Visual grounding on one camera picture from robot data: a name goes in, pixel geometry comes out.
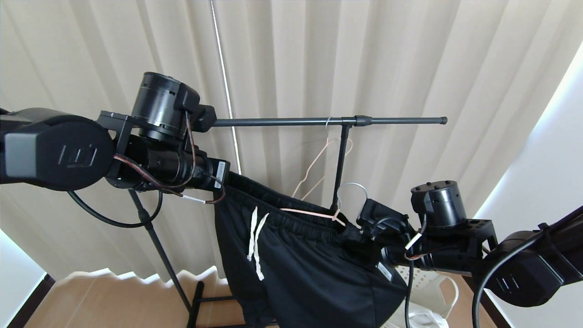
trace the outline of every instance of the wooden floor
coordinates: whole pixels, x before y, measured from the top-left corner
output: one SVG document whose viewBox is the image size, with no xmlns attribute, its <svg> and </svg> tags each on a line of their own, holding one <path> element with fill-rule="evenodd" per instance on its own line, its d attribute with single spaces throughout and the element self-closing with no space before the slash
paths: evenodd
<svg viewBox="0 0 583 328">
<path fill-rule="evenodd" d="M 180 272 L 178 278 L 189 299 L 198 281 L 205 283 L 203 297 L 231 295 L 226 280 L 218 278 L 216 269 L 201 275 Z M 449 316 L 451 328 L 471 326 L 472 291 L 459 277 L 460 297 Z M 444 296 L 453 289 L 444 284 Z M 495 325 L 482 310 L 482 328 Z M 58 281 L 30 318 L 27 328 L 183 328 L 188 313 L 172 283 L 157 278 L 142 280 L 135 276 L 116 276 L 108 271 L 73 273 Z M 236 301 L 203 303 L 196 327 L 243 324 L 243 314 Z"/>
</svg>

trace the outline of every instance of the drawstring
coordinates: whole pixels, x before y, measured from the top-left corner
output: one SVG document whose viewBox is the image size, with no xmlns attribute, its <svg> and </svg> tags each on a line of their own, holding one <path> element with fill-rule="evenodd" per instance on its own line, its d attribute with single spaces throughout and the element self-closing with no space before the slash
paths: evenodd
<svg viewBox="0 0 583 328">
<path fill-rule="evenodd" d="M 259 222 L 259 226 L 257 227 L 257 233 L 255 234 L 255 271 L 257 272 L 257 277 L 259 280 L 263 280 L 265 277 L 263 276 L 263 272 L 261 272 L 261 264 L 259 264 L 259 243 L 257 241 L 259 240 L 259 233 L 263 228 L 263 225 L 265 225 L 265 220 L 267 219 L 268 215 L 269 213 L 265 214 L 265 216 L 261 219 L 261 222 Z"/>
<path fill-rule="evenodd" d="M 265 279 L 263 272 L 261 272 L 261 265 L 259 264 L 259 233 L 265 225 L 265 220 L 267 219 L 268 215 L 269 213 L 265 214 L 265 216 L 259 222 L 259 225 L 257 225 L 257 207 L 255 207 L 255 210 L 251 215 L 251 234 L 249 237 L 249 253 L 247 254 L 247 260 L 251 261 L 251 258 L 253 256 L 255 257 L 255 269 L 257 271 L 257 277 L 259 280 Z"/>
<path fill-rule="evenodd" d="M 247 254 L 247 261 L 251 261 L 251 256 L 253 256 L 253 247 L 255 244 L 253 241 L 255 240 L 255 227 L 257 226 L 257 207 L 251 214 L 251 237 L 249 238 L 249 253 Z"/>
</svg>

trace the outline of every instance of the white wall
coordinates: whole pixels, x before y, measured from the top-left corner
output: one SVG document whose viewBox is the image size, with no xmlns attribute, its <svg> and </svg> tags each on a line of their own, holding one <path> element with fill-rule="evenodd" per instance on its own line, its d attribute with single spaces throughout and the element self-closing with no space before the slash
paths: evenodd
<svg viewBox="0 0 583 328">
<path fill-rule="evenodd" d="M 44 270 L 0 230 L 0 327 L 12 321 L 44 276 Z"/>
<path fill-rule="evenodd" d="M 494 221 L 499 241 L 561 219 L 583 205 L 582 150 L 583 46 L 524 149 L 476 217 Z M 583 327 L 582 295 L 580 282 L 562 287 L 537 308 L 497 301 L 517 328 Z"/>
</svg>

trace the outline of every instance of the metal hook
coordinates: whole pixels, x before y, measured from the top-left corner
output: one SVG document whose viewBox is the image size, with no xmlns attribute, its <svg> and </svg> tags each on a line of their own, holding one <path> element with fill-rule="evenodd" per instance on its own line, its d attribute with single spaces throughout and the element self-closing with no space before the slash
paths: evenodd
<svg viewBox="0 0 583 328">
<path fill-rule="evenodd" d="M 366 197 L 366 199 L 364 201 L 366 201 L 368 199 L 368 191 L 366 190 L 366 188 L 362 184 L 356 183 L 356 182 L 343 183 L 338 187 L 338 190 L 336 190 L 336 197 L 338 198 L 338 208 L 342 207 L 342 200 L 340 199 L 340 195 L 338 194 L 338 192 L 340 191 L 340 188 L 342 188 L 343 186 L 345 186 L 347 184 L 359 186 L 362 190 L 364 190 L 364 196 Z"/>
<path fill-rule="evenodd" d="M 328 122 L 330 122 L 330 118 L 332 118 L 332 116 L 328 117 L 326 124 L 324 125 L 324 129 L 326 129 L 326 138 L 328 138 Z"/>
</svg>

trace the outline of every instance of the curtain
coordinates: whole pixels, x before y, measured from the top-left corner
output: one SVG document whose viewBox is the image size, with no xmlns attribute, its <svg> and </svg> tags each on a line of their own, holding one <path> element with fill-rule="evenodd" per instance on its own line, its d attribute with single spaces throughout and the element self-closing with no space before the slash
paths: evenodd
<svg viewBox="0 0 583 328">
<path fill-rule="evenodd" d="M 3 1 L 0 14 L 0 105 L 8 110 L 130 113 L 142 74 L 156 71 L 192 86 L 219 118 L 447 116 L 447 125 L 350 130 L 343 182 L 409 214 L 412 187 L 450 179 L 474 215 L 583 40 L 579 0 Z M 327 130 L 339 137 L 339 127 Z M 195 135 L 210 156 L 285 194 L 325 140 L 324 127 Z M 325 175 L 306 200 L 330 205 L 338 145 L 296 197 Z M 112 219 L 137 220 L 127 193 L 104 181 L 79 194 Z M 354 221 L 362 191 L 339 194 Z M 155 207 L 155 193 L 142 198 Z M 167 278 L 144 229 L 107 226 L 64 193 L 2 186 L 0 205 L 2 230 L 55 278 L 103 267 Z M 212 207 L 168 196 L 154 225 L 177 271 L 217 264 L 222 272 Z"/>
</svg>

